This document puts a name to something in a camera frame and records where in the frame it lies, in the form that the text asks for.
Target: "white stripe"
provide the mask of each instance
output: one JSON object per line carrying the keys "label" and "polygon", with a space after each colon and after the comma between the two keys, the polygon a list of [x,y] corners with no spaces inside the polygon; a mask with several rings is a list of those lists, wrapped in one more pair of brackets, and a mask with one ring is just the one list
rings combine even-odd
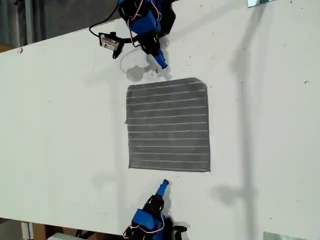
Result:
{"label": "white stripe", "polygon": [[130,148],[208,148],[209,146],[129,146]]}
{"label": "white stripe", "polygon": [[181,99],[181,100],[172,100],[172,101],[154,101],[154,102],[144,102],[144,103],[131,103],[131,104],[127,104],[127,106],[148,105],[148,104],[166,104],[166,103],[186,102],[186,101],[195,101],[195,100],[205,100],[205,98],[190,98],[190,99]]}
{"label": "white stripe", "polygon": [[189,172],[194,172],[194,171],[199,171],[199,172],[206,172],[206,171],[209,171],[209,169],[194,169],[194,168],[173,168],[173,167],[155,167],[155,166],[134,166],[134,165],[131,165],[130,166],[131,168],[137,168],[137,169],[160,169],[160,170],[176,170],[176,171],[189,171]]}
{"label": "white stripe", "polygon": [[203,109],[207,108],[207,106],[188,106],[188,107],[178,107],[178,108],[163,108],[163,109],[151,109],[151,110],[135,110],[135,113],[142,112],[154,112],[154,111],[167,111],[167,110],[180,110],[180,109]]}
{"label": "white stripe", "polygon": [[129,138],[133,141],[208,140],[209,138]]}
{"label": "white stripe", "polygon": [[190,83],[184,83],[184,84],[176,84],[176,85],[168,85],[168,86],[156,86],[156,87],[142,88],[142,89],[128,89],[127,92],[143,91],[143,90],[151,90],[151,89],[171,88],[171,87],[185,86],[185,85],[191,85],[191,84],[203,84],[203,85],[205,85],[203,82],[196,81],[196,82],[190,82]]}
{"label": "white stripe", "polygon": [[181,131],[128,131],[129,134],[147,134],[147,133],[190,133],[190,132],[208,132],[208,130],[181,130]]}
{"label": "white stripe", "polygon": [[129,127],[137,126],[168,126],[168,125],[186,125],[186,124],[206,124],[206,121],[201,122],[178,122],[178,123],[159,123],[159,124],[128,124]]}
{"label": "white stripe", "polygon": [[172,115],[172,116],[145,116],[145,117],[128,117],[128,119],[166,119],[177,117],[192,117],[192,116],[207,116],[207,114],[193,114],[193,115]]}
{"label": "white stripe", "polygon": [[140,162],[208,164],[208,161],[175,161],[175,160],[140,160]]}
{"label": "white stripe", "polygon": [[163,94],[152,94],[146,96],[129,96],[126,99],[139,99],[139,98],[147,98],[147,97],[154,97],[154,96],[166,96],[166,95],[175,95],[175,94],[188,94],[188,93],[197,93],[197,92],[204,92],[205,89],[196,90],[196,91],[181,91],[181,92],[171,92],[171,93],[163,93]]}
{"label": "white stripe", "polygon": [[134,152],[134,154],[157,154],[157,155],[209,155],[208,153],[169,153],[169,152]]}

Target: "cable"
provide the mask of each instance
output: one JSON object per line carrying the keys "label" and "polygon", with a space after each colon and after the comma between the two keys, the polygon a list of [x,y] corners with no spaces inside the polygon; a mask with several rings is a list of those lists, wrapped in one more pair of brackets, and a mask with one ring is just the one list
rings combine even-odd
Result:
{"label": "cable", "polygon": [[156,10],[156,13],[158,14],[158,18],[157,18],[157,21],[160,19],[162,19],[162,15],[161,13],[158,11],[158,8],[156,7],[156,5],[154,4],[154,2],[152,0],[150,0],[150,2],[152,3],[152,5],[154,6],[155,10]]}
{"label": "cable", "polygon": [[144,2],[144,0],[141,0],[141,2],[140,2],[140,4],[139,4],[139,7],[137,8],[134,16],[133,16],[133,17],[129,17],[129,18],[128,18],[128,21],[126,22],[126,25],[127,25],[128,29],[129,29],[129,32],[130,32],[130,39],[131,39],[132,45],[133,45],[135,48],[140,47],[141,44],[135,45],[135,41],[134,41],[134,38],[133,38],[133,36],[132,36],[132,31],[131,31],[131,29],[130,29],[130,21],[135,20],[135,18],[136,18],[137,16],[140,16],[140,17],[141,17],[141,15],[138,14],[138,12],[140,11],[140,8],[141,8],[143,2]]}
{"label": "cable", "polygon": [[119,2],[118,2],[118,0],[117,0],[116,6],[115,6],[114,10],[112,11],[112,13],[111,13],[105,20],[103,20],[103,21],[101,21],[101,22],[98,22],[98,23],[95,23],[95,24],[93,24],[92,26],[89,27],[90,33],[92,33],[92,34],[95,35],[97,38],[99,38],[99,35],[98,35],[98,34],[95,34],[91,29],[92,29],[93,27],[96,27],[96,26],[98,26],[98,25],[100,25],[100,24],[104,24],[105,22],[107,22],[107,21],[113,16],[113,14],[115,14],[118,6],[119,6]]}
{"label": "cable", "polygon": [[[137,229],[137,228],[139,228],[139,227],[140,227],[139,224],[138,224],[137,226],[129,225],[129,228],[131,228],[131,229]],[[127,232],[127,230],[124,231],[124,233],[122,234],[122,237],[123,237],[124,239],[129,239],[128,236],[125,236],[125,233],[126,233],[126,232]]]}
{"label": "cable", "polygon": [[155,231],[145,231],[145,230],[143,230],[141,227],[140,227],[140,229],[141,229],[142,231],[144,231],[146,234],[155,234],[155,233],[157,233],[157,232],[160,232],[160,231],[163,230],[164,227],[165,227],[164,216],[162,215],[162,213],[161,213],[161,219],[162,219],[162,228],[160,228],[160,229],[158,229],[158,230],[155,230]]}
{"label": "cable", "polygon": [[[162,231],[162,230],[164,229],[164,227],[165,227],[164,216],[162,215],[162,213],[161,213],[161,219],[162,219],[162,228],[160,228],[160,229],[158,229],[158,230],[155,230],[155,231],[146,231],[146,230],[142,229],[142,228],[140,227],[140,225],[138,225],[138,226],[129,225],[129,228],[131,228],[131,229],[139,228],[139,229],[141,229],[142,231],[144,231],[146,234],[155,234],[155,233],[157,233],[157,232]],[[124,233],[122,234],[122,237],[123,237],[124,239],[129,239],[128,236],[125,236],[126,231],[127,231],[127,230],[124,231]]]}

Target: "gray towel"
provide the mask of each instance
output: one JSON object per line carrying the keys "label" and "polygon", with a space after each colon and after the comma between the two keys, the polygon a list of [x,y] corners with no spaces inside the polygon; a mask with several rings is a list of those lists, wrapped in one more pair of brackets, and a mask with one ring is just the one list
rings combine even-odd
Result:
{"label": "gray towel", "polygon": [[207,86],[196,78],[129,86],[129,168],[210,171]]}

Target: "floor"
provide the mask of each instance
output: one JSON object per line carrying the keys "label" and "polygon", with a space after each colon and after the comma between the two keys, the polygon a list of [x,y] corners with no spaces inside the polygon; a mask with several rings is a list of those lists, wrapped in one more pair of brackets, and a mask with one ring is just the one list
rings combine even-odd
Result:
{"label": "floor", "polygon": [[19,221],[0,218],[0,239],[22,240],[21,223]]}
{"label": "floor", "polygon": [[[118,0],[43,0],[47,39],[89,27],[111,14]],[[110,20],[119,18],[118,11]]]}

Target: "red wire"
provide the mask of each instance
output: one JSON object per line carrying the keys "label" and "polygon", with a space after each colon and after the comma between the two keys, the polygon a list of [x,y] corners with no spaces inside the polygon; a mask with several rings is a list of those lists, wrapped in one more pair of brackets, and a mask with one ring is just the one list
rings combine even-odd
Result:
{"label": "red wire", "polygon": [[[131,31],[131,29],[130,29],[130,23],[129,23],[129,22],[135,20],[135,18],[136,18],[137,16],[140,16],[140,17],[141,17],[141,15],[138,14],[138,12],[139,12],[139,10],[140,10],[143,2],[144,2],[144,0],[141,0],[141,2],[140,2],[140,4],[139,4],[139,7],[138,7],[138,9],[136,10],[134,16],[133,16],[133,17],[129,17],[129,19],[128,19],[127,23],[126,23],[127,27],[129,28],[130,39],[131,39],[132,45],[133,45],[135,48],[141,46],[141,44],[135,45],[134,40],[133,40],[133,36],[132,36],[132,31]],[[157,13],[157,15],[158,15],[158,18],[157,18],[156,20],[157,20],[157,21],[158,21],[158,20],[161,20],[162,14],[159,12],[159,10],[158,10],[158,8],[156,7],[156,5],[154,4],[154,2],[153,2],[152,0],[150,0],[150,2],[151,2],[151,4],[154,6],[154,8],[155,8],[155,10],[156,10],[156,13]]]}

